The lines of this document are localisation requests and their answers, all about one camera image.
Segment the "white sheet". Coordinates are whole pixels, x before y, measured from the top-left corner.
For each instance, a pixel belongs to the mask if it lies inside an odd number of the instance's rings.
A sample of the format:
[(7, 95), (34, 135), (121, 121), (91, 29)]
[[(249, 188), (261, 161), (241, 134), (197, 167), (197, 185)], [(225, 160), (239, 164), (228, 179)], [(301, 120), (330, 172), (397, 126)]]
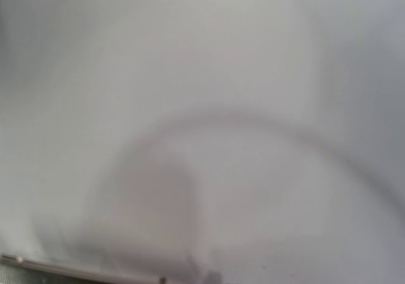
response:
[(403, 283), (404, 0), (1, 0), (1, 252)]

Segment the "black folder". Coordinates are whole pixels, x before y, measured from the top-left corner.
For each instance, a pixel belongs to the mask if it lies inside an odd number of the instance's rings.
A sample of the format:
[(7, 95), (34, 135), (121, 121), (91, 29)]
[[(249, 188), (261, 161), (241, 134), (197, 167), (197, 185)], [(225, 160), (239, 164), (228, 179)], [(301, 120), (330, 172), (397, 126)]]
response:
[(86, 273), (57, 265), (44, 264), (19, 256), (1, 255), (1, 283), (167, 283), (165, 277), (151, 280), (125, 279)]

